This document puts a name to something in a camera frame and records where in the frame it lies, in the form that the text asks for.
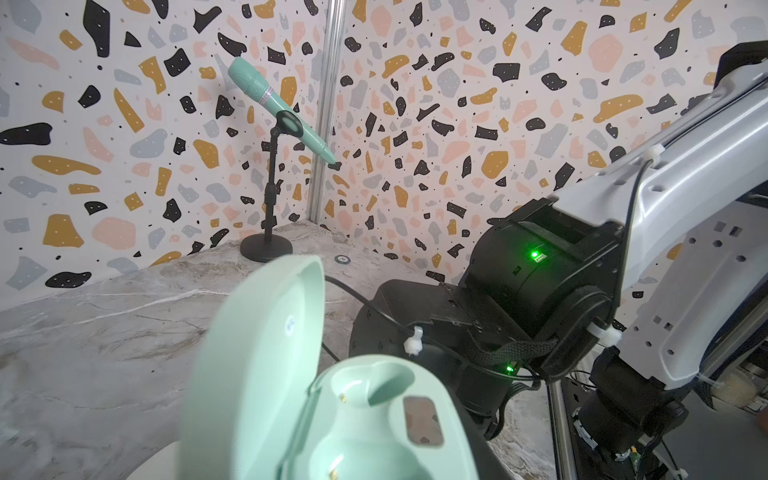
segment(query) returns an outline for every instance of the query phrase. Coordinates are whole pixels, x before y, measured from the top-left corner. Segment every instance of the pink spot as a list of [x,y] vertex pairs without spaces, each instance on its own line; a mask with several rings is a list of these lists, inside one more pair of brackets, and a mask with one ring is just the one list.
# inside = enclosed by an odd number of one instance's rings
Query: pink spot
[[216,205],[214,202],[210,202],[209,204],[205,204],[202,207],[200,207],[203,212],[208,214],[208,217],[216,213],[216,210],[219,210],[219,206]]
[[136,174],[139,177],[149,177],[149,169],[152,167],[152,164],[149,162],[140,162],[138,164],[135,164],[133,168],[131,168],[131,173]]
[[152,102],[149,100],[149,98],[145,99],[144,105],[147,107],[147,116],[151,118],[152,120],[162,120],[163,119],[163,108],[160,106],[160,104],[157,104],[157,107],[152,105]]
[[192,44],[192,51],[194,52],[195,58],[202,58],[208,55],[205,53],[205,42],[204,41],[196,41]]
[[588,54],[592,59],[592,67],[597,71],[607,73],[613,70],[616,62],[619,61],[624,46],[610,33],[603,35],[592,42],[589,46]]
[[392,16],[386,7],[376,7],[371,12],[371,23],[373,30],[379,37],[386,37],[389,33],[389,26],[392,24]]
[[127,250],[136,245],[136,226],[127,220],[106,217],[91,231],[94,240],[114,250]]
[[48,55],[44,51],[40,51],[31,45],[25,44],[23,41],[16,40],[15,38],[7,37],[5,39],[8,45],[11,45],[13,51],[15,51],[19,57],[24,58],[31,63],[42,63],[54,70],[58,70],[58,62],[55,58]]
[[85,147],[91,155],[105,162],[112,161],[114,155],[96,138],[93,130],[88,127],[83,128],[83,138],[85,139]]
[[349,231],[349,228],[352,226],[352,216],[349,215],[349,212],[346,210],[339,212],[339,223],[341,223],[343,230]]
[[472,36],[469,33],[467,33],[466,28],[459,27],[456,29],[456,41],[458,42],[459,47],[463,47],[468,43],[472,43],[472,40],[475,40],[475,39],[472,38]]
[[446,165],[454,161],[459,155],[463,155],[469,151],[469,142],[467,141],[453,141],[445,149],[445,154],[442,157],[442,164]]
[[515,107],[515,113],[512,114],[512,123],[517,124],[524,120],[528,115],[536,111],[536,100],[523,100]]

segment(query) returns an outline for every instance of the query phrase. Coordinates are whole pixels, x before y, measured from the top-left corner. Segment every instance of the black cable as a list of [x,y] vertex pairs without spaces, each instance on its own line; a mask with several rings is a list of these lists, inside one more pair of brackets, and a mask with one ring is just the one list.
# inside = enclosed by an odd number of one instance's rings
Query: black cable
[[[405,327],[403,325],[400,325],[397,320],[392,318],[388,313],[383,312],[380,310],[376,305],[374,305],[371,301],[369,301],[367,298],[365,298],[363,295],[357,292],[357,290],[353,289],[351,286],[347,285],[346,283],[342,282],[341,280],[335,279],[332,276],[326,275],[326,282],[332,283],[333,285],[336,285],[341,290],[344,290],[349,295],[352,295],[355,297],[356,300],[361,302],[363,305],[367,306],[369,309],[371,309],[374,313],[377,315],[380,315],[387,321],[389,321],[392,325],[395,326],[397,330],[399,330],[401,333],[407,335],[407,336],[413,336],[413,329],[409,329],[408,327]],[[423,343],[430,343],[439,349],[443,350],[444,352],[448,353],[450,356],[457,359],[459,362],[466,363],[467,365],[471,366],[474,369],[480,370],[483,373],[486,373],[490,376],[507,379],[507,380],[523,380],[523,381],[531,381],[531,380],[541,380],[541,377],[539,376],[517,376],[517,375],[505,375],[504,373],[495,372],[491,369],[486,369],[483,366],[480,366],[476,363],[474,363],[471,360],[466,359],[465,357],[459,355],[457,352],[455,352],[453,349],[443,345],[442,343],[438,342],[437,340],[431,339],[427,337],[426,335],[422,335],[422,342]]]

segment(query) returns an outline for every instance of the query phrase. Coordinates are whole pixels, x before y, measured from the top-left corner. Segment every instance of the metal pole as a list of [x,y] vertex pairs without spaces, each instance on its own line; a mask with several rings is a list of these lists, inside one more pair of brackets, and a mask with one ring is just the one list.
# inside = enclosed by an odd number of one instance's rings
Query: metal pole
[[[326,40],[323,46],[323,70],[320,77],[320,92],[317,105],[316,131],[330,145],[333,128],[333,101],[336,96],[336,78],[341,64],[344,25],[347,0],[329,0],[326,22]],[[312,159],[310,195],[306,211],[311,222],[320,223],[323,214],[323,185],[326,179],[325,161],[317,155]]]

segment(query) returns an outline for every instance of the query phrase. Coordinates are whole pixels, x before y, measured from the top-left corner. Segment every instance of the black spot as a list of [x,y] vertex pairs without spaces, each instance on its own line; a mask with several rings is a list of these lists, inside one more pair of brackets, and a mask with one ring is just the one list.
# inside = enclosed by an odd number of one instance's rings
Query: black spot
[[286,64],[286,55],[281,51],[273,50],[272,48],[266,48],[266,59],[273,63],[279,63],[281,65]]
[[123,45],[127,47],[140,47],[141,43],[129,31],[125,32],[125,41]]
[[558,74],[552,72],[541,77],[541,83],[547,86],[552,91],[560,90],[568,84],[565,80],[558,77]]
[[560,167],[560,170],[556,174],[554,174],[554,189],[560,189],[562,187],[565,187],[565,183],[568,182],[568,179],[571,178],[571,175],[574,173],[575,168],[568,162],[565,162],[562,167]]
[[665,111],[669,107],[674,107],[675,105],[677,105],[677,102],[672,98],[672,95],[666,94],[662,98],[659,98],[659,103],[651,107],[646,107],[645,109],[648,110],[649,114],[657,114],[660,111]]
[[459,205],[454,204],[453,202],[448,202],[445,205],[445,209],[452,214],[456,214],[457,216],[464,218],[464,214],[467,213],[467,209],[464,207],[460,207]]
[[187,141],[183,138],[176,137],[176,143],[174,143],[174,153],[181,155],[181,152],[187,149]]
[[534,15],[533,18],[528,20],[528,23],[526,23],[525,26],[533,31],[538,31],[538,29],[541,28],[541,25],[543,25],[544,17],[551,11],[551,8],[542,7],[541,10],[536,12],[536,15]]
[[611,25],[616,25],[616,18],[613,18],[610,15],[603,15],[600,17],[600,26],[598,28],[610,27]]
[[50,145],[50,124],[39,123],[24,127],[9,128],[0,132],[0,144],[3,145]]
[[611,157],[611,163],[614,163],[619,158],[622,158],[624,155],[627,154],[627,151],[622,146],[614,147],[613,150],[608,154],[609,157]]
[[432,120],[432,128],[443,137],[455,130],[453,125],[444,124],[437,120]]
[[109,11],[94,2],[85,0],[83,11],[83,26],[85,31],[93,38],[96,45],[96,55],[101,58],[109,56]]
[[416,115],[416,121],[422,121],[424,120],[424,117],[431,114],[433,111],[437,110],[437,108],[440,106],[440,104],[434,104],[431,107],[427,108],[426,110],[419,109],[419,114]]
[[408,18],[411,19],[411,23],[413,23],[414,27],[422,24],[423,14],[421,2],[417,3],[416,6],[413,7],[413,13]]
[[187,70],[187,67],[190,66],[190,59],[187,58],[187,53],[184,49],[179,48],[173,57],[163,60],[163,63],[165,63],[165,69],[168,70],[168,74],[171,77],[175,77],[182,71]]
[[457,243],[453,247],[451,247],[450,250],[448,250],[448,255],[450,255],[453,258],[458,257],[458,251],[464,248],[464,245],[461,245],[460,243]]
[[203,247],[205,247],[205,245],[203,245],[201,242],[194,242],[192,243],[192,251],[189,252],[187,255],[191,255],[192,253],[197,253],[200,250],[202,250]]
[[400,145],[404,144],[408,140],[408,133],[406,131],[402,131],[400,135],[392,139],[392,145],[395,147],[399,147]]
[[194,112],[197,111],[197,109],[194,107],[194,103],[192,102],[192,98],[190,98],[189,95],[184,95],[182,98],[179,99],[179,102],[181,102],[181,107],[188,114],[193,114]]
[[525,128],[529,131],[541,130],[545,127],[547,127],[547,124],[539,117],[533,117],[531,120],[525,122]]
[[229,99],[223,95],[219,95],[219,99],[216,101],[216,119],[219,117],[229,117],[235,112],[235,109],[230,105]]
[[104,205],[102,202],[85,202],[83,207],[85,207],[85,210],[88,212],[88,215],[93,215],[96,212],[100,212],[102,210],[107,209],[107,206]]
[[214,248],[216,245],[218,245],[221,239],[223,239],[229,232],[230,229],[222,228],[221,230],[214,233],[214,235],[210,238],[210,247]]
[[72,273],[60,272],[45,281],[45,286],[51,288],[76,288],[91,278],[91,272]]
[[419,61],[417,61],[415,64],[411,65],[414,70],[419,70],[424,65],[427,65],[429,61],[427,61],[427,57],[424,56],[424,54],[419,55]]
[[175,198],[171,198],[165,203],[165,213],[163,213],[163,218],[167,218],[174,223],[181,218],[181,210],[179,210]]
[[217,36],[219,38],[219,45],[221,45],[221,48],[226,50],[227,53],[233,57],[239,57],[248,51],[248,48],[243,43],[233,40],[232,38],[228,38],[227,36],[222,35],[220,32],[217,34]]
[[202,32],[208,24],[210,24],[214,18],[218,17],[221,13],[220,7],[213,7],[206,13],[200,13],[197,10],[194,11],[194,29],[197,33]]
[[427,167],[427,163],[424,160],[419,160],[419,164],[416,165],[415,170],[413,171],[414,175],[426,175],[429,173],[429,167]]
[[472,157],[464,159],[464,165],[462,165],[462,178],[472,173]]
[[83,108],[88,108],[92,105],[96,105],[99,100],[101,100],[101,93],[98,88],[93,85],[88,85],[88,88],[85,89],[83,95],[80,96],[78,103],[82,105]]
[[510,80],[517,80],[520,77],[519,63],[497,63],[493,66],[493,75],[498,77],[502,83]]
[[664,39],[660,41],[654,50],[659,54],[659,60],[670,57],[677,51],[677,38],[680,37],[680,29],[674,28],[667,32]]
[[447,51],[446,53],[441,53],[440,55],[435,57],[435,64],[432,66],[432,71],[437,70],[438,68],[442,67],[449,61],[456,58],[456,55],[451,53],[450,51]]
[[356,51],[358,51],[360,49],[360,47],[362,47],[362,45],[360,43],[358,43],[357,40],[355,40],[354,37],[347,37],[347,38],[345,38],[344,39],[344,45],[346,45],[346,47],[351,52],[356,52]]
[[475,130],[475,138],[485,138],[487,140],[498,140],[498,130],[495,128],[483,128],[478,125]]

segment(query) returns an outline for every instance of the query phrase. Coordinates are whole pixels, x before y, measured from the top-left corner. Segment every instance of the gray spot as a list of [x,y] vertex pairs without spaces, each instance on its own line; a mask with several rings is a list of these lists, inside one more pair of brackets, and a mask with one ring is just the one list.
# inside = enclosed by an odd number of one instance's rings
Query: gray spot
[[24,218],[11,218],[3,220],[2,226],[5,227],[5,231],[8,233],[21,233],[29,231],[29,219]]
[[35,33],[40,26],[42,15],[35,4],[29,0],[10,0],[11,20],[17,27],[29,33]]
[[430,235],[432,235],[432,239],[435,241],[435,245],[440,243],[440,235],[442,234],[442,231],[440,230],[440,227],[437,223],[432,222],[429,224],[429,228],[427,228],[427,231]]
[[149,41],[152,45],[154,45],[155,48],[163,48],[165,46],[165,42],[162,38],[157,34],[157,32],[154,30],[154,28],[149,27]]
[[152,230],[149,233],[149,235],[147,235],[147,242],[149,243],[149,247],[152,250],[156,249],[157,246],[160,245],[160,242],[164,238],[165,238],[165,229],[163,227]]
[[461,84],[461,78],[458,77],[453,68],[443,70],[440,75],[437,76],[437,85],[443,95],[448,98],[453,98],[458,91],[458,86]]
[[382,180],[381,174],[373,175],[372,177],[368,177],[365,180],[362,181],[362,184],[366,186],[366,188],[376,188],[379,186],[379,182]]
[[182,27],[178,23],[174,23],[170,26],[170,34],[168,35],[168,39],[171,43],[176,43],[177,41],[182,41],[187,39],[187,29],[185,27]]
[[544,50],[541,57],[528,66],[528,73],[533,75],[534,73],[546,70],[547,68],[549,68],[549,50]]
[[205,133],[208,134],[208,137],[215,138],[219,136],[219,124],[215,120],[205,122],[203,128],[205,128]]
[[587,134],[587,140],[597,145],[601,150],[608,148],[608,142],[605,140],[605,137],[603,137],[603,134],[596,128]]
[[423,33],[420,33],[418,37],[416,37],[416,41],[419,43],[419,48],[424,47],[432,47],[432,43],[430,43],[429,39],[426,35]]
[[216,201],[220,204],[224,204],[232,200],[230,192],[227,191],[227,188],[222,184],[210,184],[205,187],[205,191],[213,195],[214,199],[216,199]]
[[448,5],[453,8],[453,18],[460,22],[469,20],[469,7],[467,0],[448,0]]
[[135,158],[157,158],[165,150],[165,139],[168,138],[168,132],[162,128],[142,138],[131,145],[129,152]]
[[500,194],[498,197],[494,198],[491,202],[491,211],[495,214],[498,212],[500,208],[502,208],[502,200],[504,200],[504,194]]
[[694,16],[690,18],[690,26],[695,39],[708,37],[715,32],[712,17],[705,17],[701,14],[701,10],[694,12]]
[[48,269],[29,257],[19,257],[15,273],[5,282],[5,285],[21,290],[34,282]]
[[361,108],[362,101],[366,99],[366,92],[368,91],[368,82],[361,80],[357,82],[357,85],[352,89],[349,94],[349,106],[352,108]]
[[496,47],[493,45],[483,48],[480,53],[478,53],[478,60],[483,65],[487,65],[489,62],[493,61],[494,58],[496,58]]
[[120,68],[115,68],[114,79],[115,81],[121,81],[127,84],[141,85],[141,79],[139,77],[137,77],[136,75],[129,74],[128,72],[126,72],[125,70],[121,70]]
[[685,85],[685,80],[675,67],[662,71],[661,81],[664,83],[664,87],[669,87],[672,84]]
[[627,66],[624,67],[624,71],[621,72],[619,83],[626,83],[643,70],[645,70],[645,60],[633,61],[632,63],[627,64]]
[[533,160],[528,161],[528,166],[525,167],[525,172],[523,172],[523,177],[527,178],[528,180],[532,179],[536,174],[538,173],[538,167],[536,166],[536,162]]
[[736,43],[766,39],[766,24],[760,17],[741,17],[730,23],[736,32]]
[[401,235],[403,237],[408,236],[408,229],[406,228],[406,222],[402,221],[402,218],[393,218],[392,223],[395,224],[395,230],[397,230],[398,235]]
[[392,44],[397,46],[398,43],[400,43],[404,38],[406,37],[406,28],[398,28],[395,32],[395,37],[392,40]]
[[192,238],[196,233],[203,233],[203,231],[197,227],[192,227],[191,225],[184,225],[184,228],[181,229],[181,233],[186,235],[187,238]]
[[133,273],[139,270],[136,263],[133,263],[131,259],[125,257],[113,258],[107,262],[107,266],[114,268],[118,272],[125,275],[126,273]]
[[192,203],[200,198],[200,195],[198,195],[192,187],[187,188],[182,184],[179,184],[179,193],[189,203]]
[[13,177],[8,183],[8,186],[27,198],[35,198],[43,192],[51,192],[52,194],[57,192],[51,185],[38,182],[37,180],[23,175]]
[[594,100],[598,97],[598,83],[594,78],[582,78],[578,83],[581,85],[581,94],[584,98]]
[[382,48],[379,46],[379,44],[375,41],[372,41],[368,44],[368,46],[371,48],[371,55],[373,55],[376,60],[381,60]]
[[538,147],[536,147],[534,154],[552,158],[567,133],[568,127],[563,124],[556,124],[550,131],[541,134],[538,138]]
[[469,192],[467,196],[464,197],[464,199],[467,200],[470,204],[479,204],[484,198],[485,195],[479,195],[475,192]]

